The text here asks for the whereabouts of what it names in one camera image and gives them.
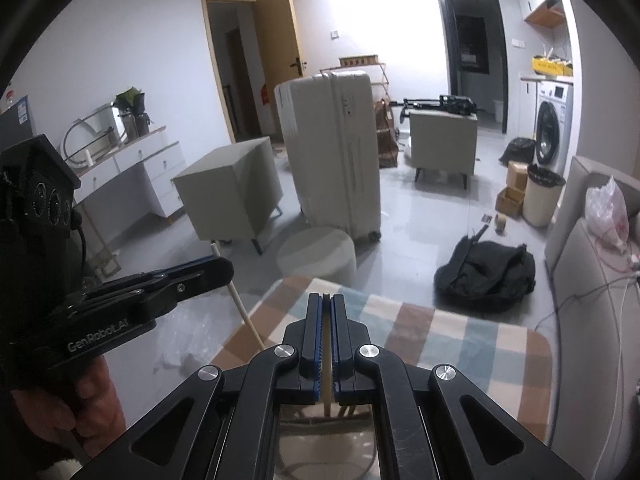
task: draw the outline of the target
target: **human hand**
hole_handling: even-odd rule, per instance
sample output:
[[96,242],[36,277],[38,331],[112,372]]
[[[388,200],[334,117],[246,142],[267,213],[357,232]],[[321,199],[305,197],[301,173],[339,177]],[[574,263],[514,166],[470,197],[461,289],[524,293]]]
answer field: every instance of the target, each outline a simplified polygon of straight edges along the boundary
[[76,431],[86,438],[84,450],[93,458],[124,433],[126,426],[116,389],[103,356],[95,358],[76,383],[82,410],[74,416],[59,398],[41,389],[14,390],[15,403],[34,434],[56,444],[57,430]]

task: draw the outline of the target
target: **door handle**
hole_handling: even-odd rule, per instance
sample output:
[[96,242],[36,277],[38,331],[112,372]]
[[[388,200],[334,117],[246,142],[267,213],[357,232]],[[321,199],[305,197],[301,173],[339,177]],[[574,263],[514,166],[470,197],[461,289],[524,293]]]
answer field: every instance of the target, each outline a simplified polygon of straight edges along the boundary
[[295,62],[295,63],[290,64],[290,65],[289,65],[289,68],[297,67],[297,68],[298,68],[298,75],[299,75],[300,77],[302,77],[302,65],[303,65],[303,63],[300,61],[300,58],[299,58],[299,57],[297,57],[297,58],[296,58],[296,62]]

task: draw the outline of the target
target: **washing machine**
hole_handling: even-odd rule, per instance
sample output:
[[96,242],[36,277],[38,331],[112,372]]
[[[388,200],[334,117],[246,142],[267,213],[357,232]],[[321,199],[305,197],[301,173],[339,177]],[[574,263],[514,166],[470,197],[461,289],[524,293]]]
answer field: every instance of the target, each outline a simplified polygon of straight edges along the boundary
[[574,86],[569,83],[538,83],[536,109],[536,161],[539,166],[563,174],[569,151]]

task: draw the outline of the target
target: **camera lens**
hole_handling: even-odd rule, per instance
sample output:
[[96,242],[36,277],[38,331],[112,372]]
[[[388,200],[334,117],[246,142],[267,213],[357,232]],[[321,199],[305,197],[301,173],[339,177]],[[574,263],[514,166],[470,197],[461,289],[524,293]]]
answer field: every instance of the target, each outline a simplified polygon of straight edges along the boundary
[[60,193],[57,190],[53,190],[51,198],[49,199],[49,221],[53,225],[57,225],[60,220],[60,213],[62,213],[62,207],[60,205]]
[[33,192],[33,213],[40,217],[47,207],[47,188],[41,182],[36,186]]
[[65,200],[65,206],[62,209],[62,223],[69,225],[69,220],[71,220],[71,204],[69,200]]

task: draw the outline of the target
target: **drawer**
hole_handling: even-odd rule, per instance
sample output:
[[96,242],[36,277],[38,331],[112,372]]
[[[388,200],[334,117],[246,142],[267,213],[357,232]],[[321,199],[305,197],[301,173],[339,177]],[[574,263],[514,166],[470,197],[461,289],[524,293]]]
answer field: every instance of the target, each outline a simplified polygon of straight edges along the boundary
[[169,171],[166,171],[162,175],[156,177],[151,181],[151,187],[153,189],[153,193],[158,198],[162,198],[165,195],[168,195],[170,192],[175,191],[175,184],[173,182],[173,178],[180,174],[187,168],[187,163],[183,162],[178,166],[174,166]]
[[118,167],[113,157],[97,164],[80,177],[80,189],[76,189],[74,199],[81,203],[91,193],[104,186],[118,175]]
[[180,199],[178,191],[174,189],[168,195],[158,199],[158,205],[154,208],[154,213],[158,216],[168,218],[180,208],[182,208],[182,200]]
[[175,144],[166,150],[162,150],[162,152],[156,153],[144,162],[149,180],[157,178],[165,171],[175,168],[179,164],[184,164],[184,156],[182,155],[180,144]]
[[132,145],[123,148],[114,155],[114,158],[118,163],[120,171],[124,172],[137,163],[163,150],[168,144],[169,140],[165,131],[150,134]]

